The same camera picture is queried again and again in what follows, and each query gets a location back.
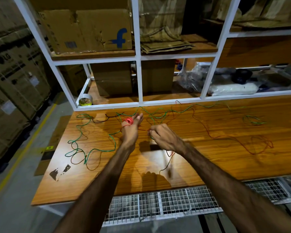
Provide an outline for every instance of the concrete floor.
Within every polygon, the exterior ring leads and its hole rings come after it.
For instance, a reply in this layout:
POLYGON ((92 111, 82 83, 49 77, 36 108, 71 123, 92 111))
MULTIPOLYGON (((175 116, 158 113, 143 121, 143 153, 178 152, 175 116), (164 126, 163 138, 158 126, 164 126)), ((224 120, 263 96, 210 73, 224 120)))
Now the concrete floor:
MULTIPOLYGON (((51 135, 61 116, 72 114, 73 110, 66 97, 62 94, 58 104, 52 111, 37 136, 32 139, 35 131, 49 113, 49 106, 43 113, 40 122, 31 131, 30 137, 21 145, 11 159, 8 167, 0 174, 0 184, 5 183, 0 192, 0 232, 13 233, 51 233, 61 217, 47 212, 38 207, 31 207, 30 203, 39 186, 42 176, 34 176, 35 169, 41 159, 41 152, 48 145, 51 135), (27 152, 22 156, 11 173, 11 168, 16 163, 28 142, 32 140, 27 152)), ((167 219, 151 222, 140 222, 121 226, 104 227, 101 232, 196 232, 194 225, 198 216, 180 219, 167 219)))

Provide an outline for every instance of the person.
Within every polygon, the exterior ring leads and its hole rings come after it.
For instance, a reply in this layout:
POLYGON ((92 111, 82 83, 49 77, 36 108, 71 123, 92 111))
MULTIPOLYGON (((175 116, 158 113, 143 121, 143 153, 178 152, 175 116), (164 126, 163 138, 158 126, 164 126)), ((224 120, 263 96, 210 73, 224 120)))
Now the person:
MULTIPOLYGON (((100 231, 124 164, 135 149, 143 114, 132 118, 132 125, 122 123, 123 141, 116 153, 61 219, 55 233, 100 231)), ((209 161, 166 124, 151 126, 148 135, 161 149, 174 151, 188 161, 240 232, 291 233, 290 216, 209 161)))

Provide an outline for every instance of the table top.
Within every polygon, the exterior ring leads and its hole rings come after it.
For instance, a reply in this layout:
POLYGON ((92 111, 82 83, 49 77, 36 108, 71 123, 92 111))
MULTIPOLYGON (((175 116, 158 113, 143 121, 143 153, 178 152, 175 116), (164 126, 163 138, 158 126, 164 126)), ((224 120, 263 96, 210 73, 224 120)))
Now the table top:
MULTIPOLYGON (((291 96, 200 104, 209 106, 215 103, 217 104, 212 108, 196 105, 195 112, 189 109, 184 113, 168 113, 163 123, 168 123, 185 141, 190 142, 204 156, 239 180, 291 175, 291 96), (266 123, 254 125, 245 115, 257 117, 266 123), (201 122, 212 137, 223 136, 223 139, 210 138, 201 122), (261 152, 267 144, 273 148, 268 146, 260 154, 250 154, 261 152)), ((183 111, 189 105, 148 106, 146 110, 150 113, 158 108, 183 111)), ((87 113, 103 121, 106 119, 105 114, 115 116, 116 112, 124 112, 131 115, 136 109, 74 112, 32 200, 32 205, 76 200, 115 153, 96 151, 89 156, 87 165, 83 164, 82 153, 77 153, 72 159, 66 157, 65 154, 72 150, 67 142, 75 140, 80 135, 76 125, 88 122, 87 118, 76 118, 77 115, 87 113), (71 168, 64 172, 67 165, 71 168), (56 180, 50 176, 54 170, 58 172, 56 180)), ((152 119, 148 117, 149 115, 145 113, 140 129, 147 130, 151 126, 150 123, 153 124, 152 119)), ((84 136, 78 141, 79 148, 87 153, 93 148, 112 150, 114 143, 108 134, 119 131, 120 127, 118 117, 97 124, 91 121, 82 127, 84 136)), ((113 137, 118 146, 121 133, 113 137)), ((153 149, 151 142, 153 141, 147 136, 146 131, 140 130, 136 148, 124 166, 114 195, 204 184, 190 164, 178 154, 173 156, 167 169, 160 172, 170 158, 166 151, 153 149)))

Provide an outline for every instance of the forearm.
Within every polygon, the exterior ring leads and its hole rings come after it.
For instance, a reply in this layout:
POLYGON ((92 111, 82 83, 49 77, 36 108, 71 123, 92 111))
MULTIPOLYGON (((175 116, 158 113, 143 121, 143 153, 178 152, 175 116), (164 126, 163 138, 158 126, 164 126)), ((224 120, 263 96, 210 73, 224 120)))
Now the forearm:
POLYGON ((80 195, 54 233, 99 232, 131 149, 121 145, 97 178, 80 195))
POLYGON ((220 207, 233 224, 246 232, 291 232, 291 218, 269 200, 186 144, 183 157, 210 188, 220 207))

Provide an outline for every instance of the packing tape on box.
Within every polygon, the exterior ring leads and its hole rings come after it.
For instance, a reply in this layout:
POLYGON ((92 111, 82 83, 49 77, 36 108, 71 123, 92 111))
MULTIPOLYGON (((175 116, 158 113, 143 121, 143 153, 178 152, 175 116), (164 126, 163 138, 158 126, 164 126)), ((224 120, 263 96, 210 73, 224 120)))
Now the packing tape on box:
POLYGON ((85 106, 85 105, 92 105, 93 104, 93 98, 89 94, 82 94, 80 95, 79 99, 79 105, 85 106))

